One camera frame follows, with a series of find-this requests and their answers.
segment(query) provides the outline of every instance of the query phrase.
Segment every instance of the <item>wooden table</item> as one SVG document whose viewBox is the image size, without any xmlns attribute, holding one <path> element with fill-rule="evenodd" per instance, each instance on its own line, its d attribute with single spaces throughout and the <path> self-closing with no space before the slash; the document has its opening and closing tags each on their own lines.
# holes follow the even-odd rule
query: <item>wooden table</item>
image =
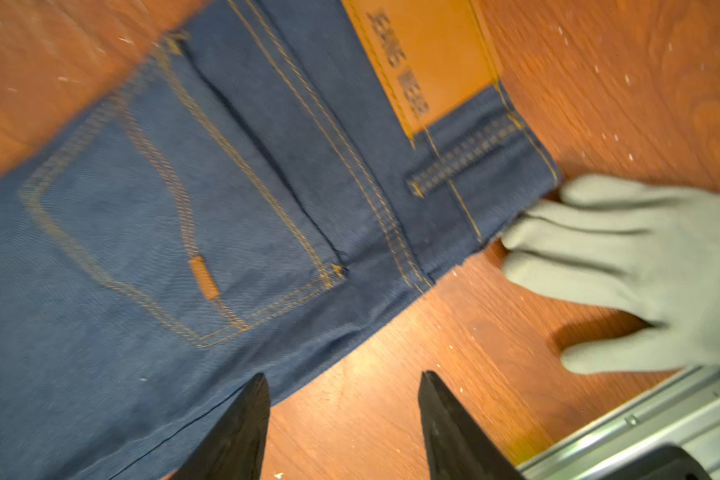
<svg viewBox="0 0 720 480">
<path fill-rule="evenodd" d="M 0 0 L 0 174 L 201 4 Z M 512 100 L 567 176 L 720 191 L 720 0 L 485 0 L 484 12 Z M 513 286 L 501 255 L 470 258 L 274 408 L 263 477 L 426 478 L 422 370 L 516 462 L 666 376 L 569 374 L 561 347 L 639 322 Z"/>
</svg>

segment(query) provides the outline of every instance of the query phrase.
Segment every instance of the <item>gloved hand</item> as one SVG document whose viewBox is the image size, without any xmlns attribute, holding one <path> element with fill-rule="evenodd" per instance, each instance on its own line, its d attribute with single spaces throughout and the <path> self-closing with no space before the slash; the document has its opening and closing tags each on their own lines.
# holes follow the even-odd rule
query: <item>gloved hand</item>
<svg viewBox="0 0 720 480">
<path fill-rule="evenodd" d="M 720 195 L 588 175 L 501 237 L 506 277 L 541 295 L 652 324 L 565 350 L 572 372 L 720 365 Z"/>
</svg>

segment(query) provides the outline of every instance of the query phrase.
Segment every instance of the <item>jeans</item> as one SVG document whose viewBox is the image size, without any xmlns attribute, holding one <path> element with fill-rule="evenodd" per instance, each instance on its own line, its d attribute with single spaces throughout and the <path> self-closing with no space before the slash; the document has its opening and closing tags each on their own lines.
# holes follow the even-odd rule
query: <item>jeans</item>
<svg viewBox="0 0 720 480">
<path fill-rule="evenodd" d="M 0 179 L 0 478 L 161 478 L 559 177 L 500 83 L 411 142 L 338 0 L 215 0 Z"/>
</svg>

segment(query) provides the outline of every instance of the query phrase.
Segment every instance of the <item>brown leather label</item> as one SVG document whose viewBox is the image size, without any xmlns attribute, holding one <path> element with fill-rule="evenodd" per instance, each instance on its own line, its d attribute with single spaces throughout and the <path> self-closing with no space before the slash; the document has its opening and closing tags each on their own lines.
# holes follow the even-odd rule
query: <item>brown leather label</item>
<svg viewBox="0 0 720 480">
<path fill-rule="evenodd" d="M 473 0 L 342 0 L 408 138 L 495 83 Z"/>
</svg>

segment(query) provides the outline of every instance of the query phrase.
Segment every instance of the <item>seam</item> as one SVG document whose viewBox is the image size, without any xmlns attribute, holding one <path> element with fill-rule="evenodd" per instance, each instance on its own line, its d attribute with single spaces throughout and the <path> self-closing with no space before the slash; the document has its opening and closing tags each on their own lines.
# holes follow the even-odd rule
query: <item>seam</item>
<svg viewBox="0 0 720 480">
<path fill-rule="evenodd" d="M 405 132 L 405 136 L 408 137 L 408 140 L 411 142 L 411 148 L 413 148 L 415 150 L 413 129 L 411 128 L 411 125 L 408 122 L 408 119 L 405 117 L 405 113 L 403 111 L 402 105 L 400 105 L 398 96 L 396 95 L 396 93 L 394 92 L 394 89 L 392 88 L 392 82 L 389 81 L 387 72 L 384 71 L 382 62 L 378 58 L 376 49 L 374 48 L 373 43 L 371 42 L 371 38 L 368 36 L 368 31 L 365 30 L 365 25 L 362 24 L 362 18 L 360 17 L 360 14 L 358 14 L 358 11 L 355 7 L 355 3 L 353 0 L 345 0 L 345 2 L 347 5 L 349 5 L 350 9 L 352 10 L 352 15 L 355 17 L 355 21 L 357 23 L 358 28 L 360 29 L 360 33 L 362 33 L 362 40 L 368 46 L 368 50 L 371 53 L 372 60 L 376 64 L 376 71 L 379 72 L 382 76 L 382 80 L 384 81 L 384 86 L 386 87 L 384 90 L 386 90 L 389 93 L 390 97 L 392 97 L 392 107 L 393 107 L 395 113 L 398 114 L 398 118 L 400 118 L 401 121 L 403 122 L 403 131 Z"/>
<path fill-rule="evenodd" d="M 470 164 L 472 164 L 476 159 L 478 159 L 482 154 L 485 154 L 486 152 L 489 152 L 490 150 L 494 149 L 499 142 L 501 142 L 503 139 L 506 139 L 510 134 L 518 131 L 517 128 L 510 124 L 507 127 L 504 127 L 503 129 L 499 130 L 495 135 L 489 137 L 488 139 L 484 140 L 480 145 L 475 147 L 472 151 L 467 153 L 465 156 L 457 158 L 456 160 L 451 160 L 451 163 L 442 163 L 437 162 L 435 167 L 435 171 L 431 172 L 428 178 L 426 175 L 420 174 L 417 176 L 417 178 L 425 178 L 426 181 L 423 183 L 419 183 L 416 180 L 410 180 L 408 182 L 409 186 L 412 187 L 414 190 L 414 193 L 417 196 L 423 197 L 426 195 L 427 192 L 432 190 L 433 187 L 437 187 L 440 185 L 440 183 L 445 180 L 446 178 L 450 177 L 452 174 L 454 174 L 457 171 L 462 170 L 463 168 L 466 168 Z"/>
<path fill-rule="evenodd" d="M 424 133 L 427 135 L 427 140 L 429 141 L 429 146 L 432 147 L 432 151 L 434 152 L 434 155 L 438 158 L 440 158 L 440 150 L 438 150 L 437 145 L 434 144 L 434 139 L 432 138 L 432 134 L 429 133 L 429 129 L 427 127 L 424 127 Z M 451 185 L 451 189 L 454 191 L 454 195 L 456 195 L 456 198 L 458 202 L 461 205 L 461 208 L 464 209 L 464 213 L 467 215 L 467 218 L 469 218 L 470 223 L 472 224 L 472 228 L 474 228 L 474 232 L 478 235 L 478 242 L 482 241 L 483 235 L 480 233 L 480 229 L 478 228 L 478 225 L 474 222 L 474 218 L 472 218 L 472 214 L 469 211 L 469 208 L 467 208 L 467 204 L 464 202 L 464 199 L 461 198 L 461 194 L 458 192 L 458 189 L 456 188 L 456 184 L 452 179 L 448 179 L 448 184 Z M 421 191 L 416 187 L 416 192 L 421 195 Z"/>
<path fill-rule="evenodd" d="M 316 123 L 318 129 L 323 133 L 323 135 L 326 137 L 326 139 L 328 140 L 328 142 L 330 143 L 331 147 L 334 149 L 334 151 L 336 152 L 336 154 L 338 155 L 338 157 L 342 160 L 342 162 L 344 163 L 344 165 L 346 166 L 346 168 L 349 170 L 349 172 L 350 172 L 350 174 L 352 175 L 352 177 L 355 179 L 355 183 L 358 185 L 358 187 L 360 188 L 360 191 L 362 192 L 362 194 L 363 194 L 363 196 L 365 197 L 366 201 L 368 202 L 368 204 L 371 206 L 371 208 L 373 209 L 374 213 L 376 214 L 376 218 L 377 218 L 377 220 L 378 220 L 378 222 L 379 222 L 379 225 L 382 227 L 382 231 L 384 232 L 384 237 L 386 238 L 387 245 L 389 246 L 389 249 L 390 249 L 390 251 L 392 252 L 392 256 L 393 256 L 393 258 L 394 258 L 395 263 L 398 265 L 398 270 L 400 271 L 400 274 L 402 275 L 403 279 L 405 280 L 405 283 L 407 283 L 409 286 L 411 286 L 412 284 L 411 284 L 410 281 L 408 280 L 408 276 L 407 276 L 407 275 L 405 274 L 405 272 L 403 271 L 402 266 L 401 266 L 401 264 L 400 264 L 400 260 L 397 258 L 397 254 L 396 254 L 396 252 L 395 252 L 395 248 L 393 247 L 393 243 L 392 243 L 392 242 L 390 241 L 390 239 L 389 239 L 388 232 L 387 232 L 387 227 L 384 225 L 384 219 L 382 218 L 382 216 L 381 216 L 380 213 L 378 212 L 376 206 L 374 206 L 374 203 L 373 203 L 373 202 L 371 201 L 371 199 L 368 197 L 368 194 L 365 192 L 365 188 L 362 186 L 361 182 L 359 181 L 359 179 L 358 179 L 357 176 L 355 175 L 355 172 L 354 172 L 353 168 L 348 164 L 348 162 L 346 161 L 346 159 L 344 158 L 344 156 L 341 154 L 340 150 L 339 150 L 339 149 L 337 148 L 337 146 L 336 146 L 336 143 L 333 141 L 333 139 L 330 138 L 330 135 L 328 135 L 328 132 L 327 132 L 327 131 L 325 130 L 325 128 L 322 126 L 322 123 L 321 123 L 319 120 L 317 120 L 317 117 L 315 116 L 314 112 L 312 112 L 312 110 L 311 110 L 311 109 L 309 108 L 309 106 L 306 104 L 306 102 L 304 101 L 303 97 L 302 97 L 302 96 L 300 95 L 300 93 L 296 90 L 296 87 L 295 87 L 295 86 L 293 85 L 293 83 L 288 79 L 288 77 L 283 73 L 283 71 L 280 69 L 280 67 L 277 65 L 277 63 L 275 63 L 274 59 L 272 58 L 272 56 L 271 56 L 270 53 L 269 53 L 269 50 L 264 46 L 264 44 L 262 43 L 261 39 L 259 38 L 259 35 L 253 30 L 252 26 L 248 23 L 248 21 L 247 21 L 247 20 L 245 19 L 245 17 L 242 15 L 242 13 L 240 12 L 240 10 L 239 10 L 238 7 L 237 7 L 237 4 L 235 4 L 234 0 L 227 0 L 227 2 L 229 3 L 229 5 L 230 5 L 230 7 L 232 8 L 232 10 L 234 10 L 235 14 L 237 14 L 238 17 L 240 17 L 240 20 L 241 20 L 241 21 L 243 22 L 243 24 L 246 26 L 246 28 L 247 28 L 248 31 L 250 32 L 251 36 L 253 36 L 256 44 L 257 44 L 257 45 L 259 46 L 259 48 L 262 50 L 262 52 L 263 52 L 264 55 L 266 56 L 266 58 L 267 58 L 267 60 L 269 61 L 269 63 L 270 63 L 270 64 L 272 65 L 272 67 L 278 72 L 278 74 L 280 75 L 280 77 L 282 78 L 282 80 L 283 80 L 284 82 L 286 82 L 286 84 L 288 85 L 288 87 L 291 89 L 291 92 L 294 93 L 294 95 L 295 95 L 296 98 L 299 100 L 299 102 L 302 104 L 302 106 L 303 106 L 304 109 L 307 111 L 307 113 L 309 114 L 309 116 L 310 116 L 310 117 L 312 118 L 312 120 Z M 363 166 L 362 162 L 360 161 L 360 159 L 359 159 L 358 156 L 356 155 L 354 149 L 349 145 L 349 142 L 347 141 L 347 139 L 344 137 L 344 135 L 343 135 L 343 133 L 341 132 L 341 130 L 340 130 L 340 129 L 338 128 L 338 126 L 336 125 L 336 122 L 332 119 L 331 115 L 327 112 L 326 108 L 323 106 L 322 102 L 321 102 L 321 101 L 319 100 L 319 98 L 317 97 L 317 94 L 315 93 L 315 91 L 312 90 L 312 88 L 309 86 L 308 82 L 307 82 L 307 81 L 304 79 L 304 77 L 301 75 L 301 72 L 298 70 L 298 67 L 297 67 L 297 66 L 293 63 L 293 61 L 290 59 L 290 56 L 288 55 L 288 53 L 287 53 L 287 52 L 285 51 L 285 49 L 283 48 L 282 44 L 281 44 L 281 43 L 279 42 L 279 40 L 277 39 L 277 36 L 274 35 L 274 33 L 273 33 L 272 30 L 270 29 L 269 25 L 266 23 L 266 20 L 265 20 L 264 17 L 261 15 L 261 13 L 259 12 L 259 10 L 256 8 L 255 5 L 253 5 L 253 4 L 250 2 L 250 0 L 246 0 L 246 2 L 248 3 L 250 9 L 251 9 L 251 10 L 254 12 L 254 14 L 257 16 L 257 18 L 259 19 L 259 22 L 262 24 L 262 26 L 264 27 L 264 29 L 266 30 L 266 32 L 268 33 L 270 39 L 271 39 L 272 42 L 275 44 L 275 46 L 276 46 L 277 50 L 279 51 L 280 55 L 281 55 L 281 56 L 283 57 L 283 59 L 285 59 L 285 61 L 288 63 L 288 65 L 290 66 L 291 70 L 293 70 L 294 74 L 297 76 L 298 80 L 301 82 L 301 84 L 304 86 L 304 88 L 310 93 L 310 96 L 312 97 L 312 100 L 315 102 L 315 104 L 318 106 L 318 108 L 320 109 L 320 111 L 322 112 L 322 114 L 325 116 L 325 118 L 326 118 L 326 119 L 328 120 L 328 122 L 331 124 L 331 126 L 332 126 L 333 129 L 334 129 L 334 131 L 336 132 L 336 135 L 337 135 L 337 136 L 339 137 L 339 139 L 344 143 L 346 149 L 349 151 L 349 153 L 350 153 L 350 154 L 352 155 L 352 157 L 354 158 L 355 163 L 357 164 L 357 166 L 359 166 L 360 169 L 362 170 L 362 172 L 364 173 L 366 181 L 368 182 L 368 184 L 370 185 L 370 187 L 373 189 L 374 193 L 376 194 L 376 197 L 378 198 L 379 202 L 381 203 L 382 207 L 384 208 L 384 210 L 385 210 L 385 212 L 386 212 L 388 221 L 389 221 L 390 225 L 392 226 L 392 229 L 393 229 L 393 231 L 394 231 L 394 234 L 395 234 L 395 236 L 396 236 L 396 239 L 397 239 L 397 241 L 398 241 L 398 244 L 399 244 L 400 247 L 402 248 L 403 253 L 404 253 L 405 257 L 406 257 L 406 261 L 408 262 L 409 266 L 411 267 L 411 270 L 413 270 L 413 272 L 414 272 L 414 273 L 416 274 L 416 276 L 420 279 L 420 281 L 424 282 L 428 287 L 432 287 L 432 283 L 430 283 L 429 280 L 427 280 L 426 278 L 424 278 L 424 277 L 418 272 L 418 268 L 417 268 L 416 265 L 413 263 L 411 254 L 410 254 L 410 252 L 408 251 L 408 248 L 406 247 L 406 245 L 404 244 L 404 241 L 403 241 L 403 238 L 402 238 L 402 234 L 401 234 L 400 230 L 398 229 L 398 227 L 397 227 L 397 225 L 396 225 L 396 223 L 395 223 L 394 216 L 392 215 L 392 212 L 390 211 L 389 207 L 387 206 L 386 202 L 384 201 L 383 196 L 382 196 L 381 193 L 378 191 L 378 188 L 376 187 L 376 184 L 375 184 L 373 178 L 371 178 L 371 176 L 370 176 L 370 174 L 368 173 L 367 169 Z M 413 284 L 413 286 L 415 286 L 415 287 L 419 290 L 420 293 L 424 293 L 423 290 L 421 289 L 421 287 L 419 287 L 418 284 Z"/>
<path fill-rule="evenodd" d="M 485 63 L 488 66 L 488 68 L 493 72 L 494 77 L 497 79 L 497 81 L 493 85 L 493 87 L 496 89 L 496 91 L 499 92 L 499 96 L 501 97 L 501 103 L 504 104 L 504 109 L 507 111 L 508 114 L 510 114 L 511 112 L 510 112 L 510 108 L 509 108 L 509 103 L 507 102 L 507 99 L 504 97 L 504 92 L 501 91 L 501 86 L 499 85 L 499 83 L 501 82 L 501 80 L 499 79 L 499 72 L 496 69 L 496 64 L 494 63 L 494 60 L 492 59 L 492 57 L 490 56 L 490 53 L 488 51 L 488 46 L 486 45 L 485 36 L 483 35 L 482 31 L 480 30 L 480 21 L 478 20 L 478 13 L 474 8 L 472 0 L 466 0 L 466 2 L 467 2 L 467 4 L 469 4 L 469 10 L 470 10 L 471 17 L 472 17 L 472 23 L 474 25 L 474 32 L 478 36 L 478 40 L 480 41 L 480 49 L 482 50 L 482 53 L 483 53 L 483 59 L 485 60 Z M 510 119 L 512 119 L 512 121 L 516 121 L 511 114 L 510 114 Z M 557 172 L 555 171 L 555 168 L 552 166 L 552 162 L 549 159 L 547 159 L 547 155 L 542 151 L 542 149 L 540 149 L 536 145 L 536 142 L 532 139 L 532 137 L 530 135 L 528 135 L 528 132 L 526 131 L 524 126 L 522 124 L 518 124 L 518 128 L 520 129 L 520 131 L 523 132 L 526 139 L 528 139 L 528 141 L 530 142 L 531 146 L 533 146 L 533 148 L 536 149 L 538 154 L 541 156 L 542 160 L 544 160 L 544 162 L 547 164 L 547 168 L 549 168 L 550 172 L 552 173 L 552 178 L 554 179 L 554 185 L 557 187 L 557 185 L 560 183 L 560 178 L 557 177 Z"/>
<path fill-rule="evenodd" d="M 179 78 L 173 72 L 173 69 L 170 66 L 170 60 L 168 59 L 167 53 L 165 53 L 165 51 L 163 50 L 163 47 L 159 46 L 157 49 L 155 49 L 154 55 L 156 56 L 157 63 L 162 69 L 163 76 L 167 80 L 168 85 L 170 86 L 174 95 L 181 101 L 182 104 L 184 104 L 184 106 L 192 113 L 192 116 L 195 118 L 195 120 L 200 122 L 204 129 L 210 134 L 211 138 L 213 138 L 219 144 L 222 150 L 235 162 L 235 164 L 240 168 L 240 170 L 242 170 L 243 173 L 249 178 L 249 180 L 256 186 L 261 196 L 264 197 L 264 199 L 269 203 L 270 206 L 272 206 L 272 208 L 283 221 L 283 223 L 286 224 L 288 229 L 296 237 L 298 242 L 302 245 L 304 250 L 312 259 L 315 267 L 317 267 L 320 277 L 323 278 L 323 281 L 326 284 L 326 288 L 330 288 L 332 286 L 331 278 L 328 275 L 326 267 L 320 261 L 314 246 L 312 246 L 306 236 L 304 236 L 304 234 L 300 231 L 300 229 L 298 228 L 296 223 L 294 223 L 291 217 L 288 216 L 286 211 L 278 202 L 277 198 L 272 195 L 272 192 L 269 191 L 269 188 L 264 185 L 259 176 L 256 175 L 256 172 L 253 171 L 253 169 L 250 167 L 250 165 L 248 165 L 245 159 L 242 158 L 237 149 L 235 149 L 231 145 L 231 143 L 222 135 L 219 129 L 210 120 L 210 118 L 208 118 L 205 112 L 202 111 L 201 107 L 198 105 L 195 99 L 192 98 L 190 94 L 184 89 L 181 80 L 179 80 Z"/>
<path fill-rule="evenodd" d="M 397 256 L 397 254 L 394 251 L 394 247 L 392 244 L 392 241 L 389 238 L 389 233 L 387 232 L 387 228 L 384 225 L 384 221 L 382 219 L 382 216 L 374 206 L 371 198 L 368 196 L 368 193 L 365 191 L 365 188 L 362 186 L 362 183 L 360 182 L 360 179 L 355 174 L 354 169 L 352 166 L 347 162 L 347 160 L 344 158 L 344 155 L 342 155 L 341 151 L 336 147 L 336 143 L 333 141 L 333 139 L 330 138 L 328 135 L 328 132 L 326 132 L 325 128 L 322 126 L 319 120 L 317 120 L 317 117 L 315 116 L 315 113 L 309 108 L 307 103 L 304 101 L 304 98 L 298 93 L 296 90 L 296 87 L 293 86 L 293 83 L 291 83 L 290 80 L 288 80 L 288 77 L 282 72 L 280 67 L 275 63 L 274 59 L 272 59 L 272 56 L 270 55 L 269 51 L 264 47 L 264 44 L 261 42 L 261 39 L 259 36 L 253 31 L 253 28 L 248 23 L 248 21 L 242 16 L 240 13 L 240 10 L 238 9 L 237 5 L 232 1 L 228 0 L 230 6 L 235 11 L 235 13 L 240 17 L 240 20 L 245 24 L 246 28 L 248 28 L 248 31 L 253 36 L 256 43 L 259 45 L 259 48 L 261 49 L 262 53 L 266 56 L 267 60 L 269 60 L 269 63 L 274 67 L 274 69 L 280 74 L 280 77 L 286 84 L 290 87 L 291 92 L 296 96 L 298 101 L 302 104 L 304 109 L 307 111 L 309 116 L 312 118 L 312 120 L 315 122 L 315 125 L 317 125 L 318 129 L 322 132 L 322 134 L 326 137 L 328 140 L 328 143 L 331 145 L 333 150 L 336 152 L 336 155 L 341 159 L 342 163 L 344 163 L 344 166 L 349 170 L 349 173 L 352 175 L 352 178 L 355 179 L 355 183 L 360 188 L 360 191 L 362 192 L 363 197 L 365 197 L 365 201 L 368 202 L 368 205 L 371 206 L 373 209 L 374 214 L 376 214 L 376 219 L 378 220 L 379 225 L 382 228 L 382 232 L 384 233 L 384 238 L 387 241 L 387 245 L 389 247 L 390 252 L 392 252 L 392 258 L 394 259 L 395 264 L 397 265 L 398 271 L 400 272 L 400 275 L 403 277 L 403 280 L 405 280 L 405 283 L 408 284 L 408 286 L 412 286 L 411 282 L 408 280 L 408 277 L 405 275 L 405 272 L 403 271 L 402 264 L 400 264 L 400 260 Z"/>
<path fill-rule="evenodd" d="M 476 141 L 484 138 L 487 133 L 499 127 L 506 127 L 506 124 L 508 123 L 507 120 L 513 121 L 510 119 L 509 115 L 499 118 L 497 120 L 493 120 L 488 125 L 482 127 L 480 130 L 472 133 L 466 139 L 462 140 L 459 145 L 457 145 L 455 148 L 452 148 L 442 157 L 440 156 L 440 154 L 437 154 L 436 156 L 438 157 L 438 160 L 433 162 L 432 165 L 430 165 L 424 171 L 414 175 L 412 178 L 413 182 L 420 184 L 424 178 L 431 177 L 434 170 L 440 169 L 444 164 L 448 164 L 452 159 L 461 155 L 464 150 L 470 148 Z"/>
<path fill-rule="evenodd" d="M 179 175 L 176 174 L 176 171 L 173 169 L 168 159 L 165 158 L 157 147 L 155 147 L 152 141 L 144 135 L 144 131 L 138 125 L 132 113 L 128 110 L 123 96 L 120 93 L 115 93 L 114 100 L 117 103 L 118 110 L 120 110 L 120 114 L 124 120 L 124 129 L 131 143 L 145 158 L 148 159 L 155 170 L 157 170 L 173 196 L 173 203 L 176 205 L 176 210 L 179 212 L 179 228 L 181 230 L 182 241 L 189 257 L 190 269 L 192 270 L 192 274 L 195 276 L 195 281 L 200 288 L 200 292 L 206 300 L 210 301 L 216 307 L 219 314 L 227 321 L 239 328 L 244 328 L 246 324 L 240 321 L 240 318 L 232 312 L 227 304 L 221 301 L 221 299 L 214 301 L 219 298 L 219 287 L 216 286 L 216 282 L 213 281 L 202 255 L 200 254 L 200 249 L 197 246 L 195 238 L 195 220 L 192 213 L 190 195 L 187 193 L 186 188 L 184 188 Z"/>
<path fill-rule="evenodd" d="M 136 88 L 133 91 L 128 92 L 125 96 L 136 94 L 140 91 L 143 85 L 136 83 Z M 265 312 L 274 310 L 282 307 L 277 312 L 269 314 L 267 317 L 262 318 L 254 325 L 245 325 L 243 321 L 241 323 L 245 325 L 243 328 L 239 326 L 228 325 L 220 330 L 211 333 L 206 336 L 200 336 L 192 329 L 184 326 L 181 322 L 177 321 L 171 314 L 166 312 L 160 304 L 154 301 L 152 297 L 148 296 L 144 292 L 138 290 L 134 286 L 114 280 L 110 277 L 96 262 L 96 259 L 92 257 L 77 241 L 62 230 L 57 223 L 50 218 L 48 212 L 40 204 L 40 199 L 43 197 L 43 193 L 48 188 L 50 183 L 58 174 L 67 167 L 67 165 L 76 158 L 77 155 L 84 150 L 87 145 L 92 141 L 96 134 L 102 129 L 105 124 L 115 116 L 115 104 L 112 101 L 99 106 L 89 116 L 81 126 L 75 131 L 75 133 L 67 140 L 64 145 L 59 148 L 51 157 L 42 163 L 30 176 L 30 178 L 20 187 L 18 195 L 27 207 L 28 211 L 38 223 L 40 228 L 49 236 L 53 237 L 61 249 L 68 255 L 72 261 L 74 261 L 80 268 L 88 274 L 91 279 L 105 288 L 114 290 L 115 292 L 122 293 L 129 297 L 137 305 L 141 306 L 150 313 L 158 322 L 162 323 L 169 330 L 182 336 L 185 340 L 189 341 L 199 348 L 207 348 L 219 344 L 221 342 L 230 340 L 241 332 L 248 331 L 254 326 L 261 325 L 265 321 L 275 318 L 285 312 L 288 312 L 298 305 L 307 302 L 314 296 L 330 290 L 327 288 L 322 280 L 314 280 L 295 289 L 293 292 L 281 297 L 280 299 L 272 302 L 268 306 L 259 309 L 256 312 L 251 313 L 245 317 L 245 320 L 255 319 L 257 316 L 263 315 Z M 331 273 L 332 276 L 338 276 L 338 272 Z M 292 301 L 288 302 L 291 297 L 296 297 Z M 212 343 L 202 343 L 202 340 L 206 340 L 213 336 L 217 336 L 222 332 L 237 328 L 238 331 L 228 335 L 220 340 Z"/>
<path fill-rule="evenodd" d="M 456 184 L 450 178 L 448 179 L 448 184 L 451 185 L 451 189 L 453 189 L 454 195 L 456 195 L 458 202 L 461 204 L 461 208 L 464 209 L 464 213 L 467 215 L 467 218 L 469 218 L 469 222 L 472 224 L 472 228 L 474 228 L 474 232 L 478 235 L 478 242 L 481 242 L 483 240 L 483 235 L 480 233 L 480 229 L 478 228 L 478 225 L 474 222 L 474 218 L 472 218 L 472 214 L 469 212 L 469 208 L 467 208 L 467 204 L 464 202 L 464 199 L 461 198 L 461 195 L 458 192 L 458 189 L 456 188 Z"/>
</svg>

